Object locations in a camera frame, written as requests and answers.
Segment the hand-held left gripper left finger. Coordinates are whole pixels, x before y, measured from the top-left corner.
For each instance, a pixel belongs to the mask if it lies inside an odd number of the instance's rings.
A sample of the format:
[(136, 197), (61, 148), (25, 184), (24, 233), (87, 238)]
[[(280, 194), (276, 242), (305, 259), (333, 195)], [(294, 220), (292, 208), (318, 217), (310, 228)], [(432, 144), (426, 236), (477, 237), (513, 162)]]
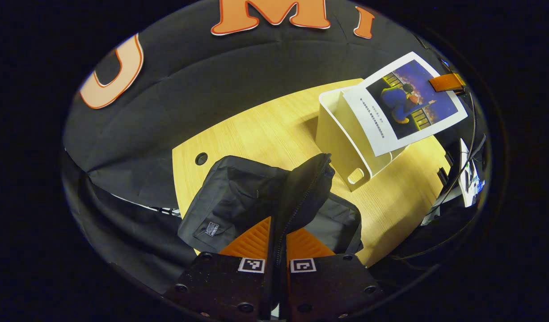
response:
[(270, 320), (272, 224), (265, 218), (219, 253), (199, 253), (163, 298), (199, 320)]

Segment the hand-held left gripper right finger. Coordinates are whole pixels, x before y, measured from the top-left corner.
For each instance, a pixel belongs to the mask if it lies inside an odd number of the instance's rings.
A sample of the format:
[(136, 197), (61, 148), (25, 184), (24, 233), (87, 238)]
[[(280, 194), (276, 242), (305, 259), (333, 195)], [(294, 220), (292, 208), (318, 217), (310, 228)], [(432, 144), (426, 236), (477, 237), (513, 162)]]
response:
[(285, 320), (347, 320), (384, 298), (355, 254), (337, 254), (305, 229), (286, 236)]

